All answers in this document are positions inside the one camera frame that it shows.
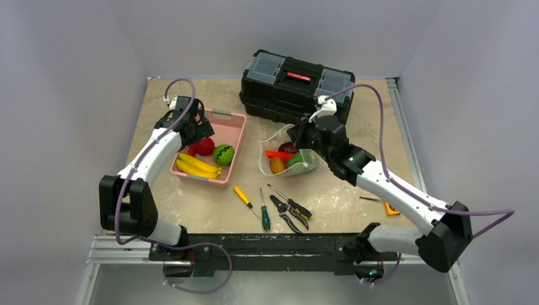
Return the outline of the pink plastic basket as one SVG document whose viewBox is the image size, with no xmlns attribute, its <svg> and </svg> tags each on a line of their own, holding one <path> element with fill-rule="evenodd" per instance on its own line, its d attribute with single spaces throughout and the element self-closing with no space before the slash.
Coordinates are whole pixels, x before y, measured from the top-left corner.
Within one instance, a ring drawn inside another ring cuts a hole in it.
<svg viewBox="0 0 539 305">
<path fill-rule="evenodd" d="M 175 162 L 178 155 L 178 153 L 176 153 L 173 157 L 172 165 L 170 166 L 170 173 L 182 180 L 201 182 L 202 184 L 216 187 L 228 187 L 232 180 L 233 171 L 238 164 L 237 159 L 242 146 L 247 118 L 245 115 L 237 112 L 220 111 L 209 108 L 205 109 L 205 117 L 208 119 L 214 130 L 214 134 L 210 138 L 214 141 L 215 145 L 229 144 L 235 150 L 235 155 L 231 164 L 229 166 L 222 166 L 222 173 L 217 180 L 205 179 L 182 172 Z"/>
</svg>

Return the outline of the green toy bell pepper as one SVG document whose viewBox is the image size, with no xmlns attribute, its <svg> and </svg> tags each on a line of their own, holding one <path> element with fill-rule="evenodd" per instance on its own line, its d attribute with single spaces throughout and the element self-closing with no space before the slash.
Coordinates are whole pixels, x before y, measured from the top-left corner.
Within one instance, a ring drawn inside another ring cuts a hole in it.
<svg viewBox="0 0 539 305">
<path fill-rule="evenodd" d="M 312 150 L 302 149 L 287 163 L 287 171 L 291 174 L 308 172 L 317 167 L 317 156 Z"/>
</svg>

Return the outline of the red toy pomegranate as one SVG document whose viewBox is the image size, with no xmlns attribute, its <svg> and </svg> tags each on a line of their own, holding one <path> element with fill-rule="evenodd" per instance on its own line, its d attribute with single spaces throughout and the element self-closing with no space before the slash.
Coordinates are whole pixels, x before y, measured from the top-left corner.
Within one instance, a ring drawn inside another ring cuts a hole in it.
<svg viewBox="0 0 539 305">
<path fill-rule="evenodd" d="M 278 147 L 278 151 L 283 153 L 296 154 L 299 152 L 299 149 L 292 142 L 286 142 Z"/>
</svg>

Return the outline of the red toy bell pepper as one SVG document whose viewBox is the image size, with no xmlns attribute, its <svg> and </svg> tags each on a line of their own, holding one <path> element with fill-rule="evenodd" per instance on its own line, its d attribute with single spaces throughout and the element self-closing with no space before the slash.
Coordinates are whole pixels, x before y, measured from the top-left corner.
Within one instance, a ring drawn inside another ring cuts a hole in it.
<svg viewBox="0 0 539 305">
<path fill-rule="evenodd" d="M 192 155 L 211 156 L 215 150 L 215 142 L 211 138 L 203 139 L 192 146 Z"/>
</svg>

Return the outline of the clear zip top bag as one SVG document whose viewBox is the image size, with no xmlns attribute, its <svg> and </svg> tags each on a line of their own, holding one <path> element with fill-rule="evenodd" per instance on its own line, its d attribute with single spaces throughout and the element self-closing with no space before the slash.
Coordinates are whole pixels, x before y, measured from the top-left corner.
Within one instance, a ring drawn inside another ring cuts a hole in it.
<svg viewBox="0 0 539 305">
<path fill-rule="evenodd" d="M 259 169 L 269 177 L 288 177 L 308 172 L 319 164 L 318 156 L 309 149 L 298 149 L 291 141 L 288 124 L 273 136 L 259 141 Z"/>
</svg>

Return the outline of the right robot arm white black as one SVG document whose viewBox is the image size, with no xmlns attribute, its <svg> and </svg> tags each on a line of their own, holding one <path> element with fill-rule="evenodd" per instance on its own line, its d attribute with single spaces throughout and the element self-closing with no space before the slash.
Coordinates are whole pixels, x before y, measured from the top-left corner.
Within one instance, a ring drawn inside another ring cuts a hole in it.
<svg viewBox="0 0 539 305">
<path fill-rule="evenodd" d="M 350 143 L 344 124 L 334 116 L 302 121 L 287 130 L 299 149 L 316 152 L 339 179 L 388 202 L 415 226 L 375 224 L 357 241 L 358 253 L 371 259 L 380 252 L 416 255 L 441 273 L 448 272 L 472 241 L 470 211 L 431 197 L 389 172 L 383 161 Z"/>
</svg>

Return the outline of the orange toy fruit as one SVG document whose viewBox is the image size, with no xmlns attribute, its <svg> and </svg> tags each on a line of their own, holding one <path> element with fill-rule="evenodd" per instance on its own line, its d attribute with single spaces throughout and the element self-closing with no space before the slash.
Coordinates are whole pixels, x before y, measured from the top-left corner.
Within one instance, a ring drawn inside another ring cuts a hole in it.
<svg viewBox="0 0 539 305">
<path fill-rule="evenodd" d="M 278 175 L 287 169 L 286 162 L 282 158 L 271 158 L 269 165 L 273 175 Z"/>
</svg>

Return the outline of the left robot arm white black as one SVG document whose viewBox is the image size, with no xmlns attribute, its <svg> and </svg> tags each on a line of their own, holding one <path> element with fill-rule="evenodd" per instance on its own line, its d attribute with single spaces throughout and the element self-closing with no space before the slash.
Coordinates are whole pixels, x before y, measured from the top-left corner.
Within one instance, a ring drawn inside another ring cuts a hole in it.
<svg viewBox="0 0 539 305">
<path fill-rule="evenodd" d="M 105 175 L 99 182 L 100 225 L 120 238 L 144 238 L 165 245 L 172 259 L 189 253 L 186 228 L 161 219 L 151 188 L 166 163 L 186 146 L 214 134 L 201 100 L 179 95 L 154 129 L 136 157 L 116 175 Z"/>
</svg>

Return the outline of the green toy melon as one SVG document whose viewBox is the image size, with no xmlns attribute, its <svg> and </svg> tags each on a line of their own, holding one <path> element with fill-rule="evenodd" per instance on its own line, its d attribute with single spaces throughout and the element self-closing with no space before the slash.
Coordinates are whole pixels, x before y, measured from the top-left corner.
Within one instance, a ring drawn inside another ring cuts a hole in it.
<svg viewBox="0 0 539 305">
<path fill-rule="evenodd" d="M 229 166 L 234 158 L 235 149 L 229 144 L 216 146 L 213 151 L 214 162 L 219 166 Z"/>
</svg>

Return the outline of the orange toy carrot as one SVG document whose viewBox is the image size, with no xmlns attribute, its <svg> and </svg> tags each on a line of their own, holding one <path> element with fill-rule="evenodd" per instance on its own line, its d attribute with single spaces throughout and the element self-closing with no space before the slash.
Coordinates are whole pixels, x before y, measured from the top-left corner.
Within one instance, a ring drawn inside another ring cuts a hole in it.
<svg viewBox="0 0 539 305">
<path fill-rule="evenodd" d="M 292 158 L 295 156 L 294 153 L 283 152 L 283 151 L 269 151 L 269 150 L 265 150 L 264 153 L 265 153 L 266 157 L 269 158 L 269 159 L 272 159 L 272 158 L 280 158 L 280 159 L 282 159 L 285 163 L 288 162 L 290 159 L 292 159 Z"/>
</svg>

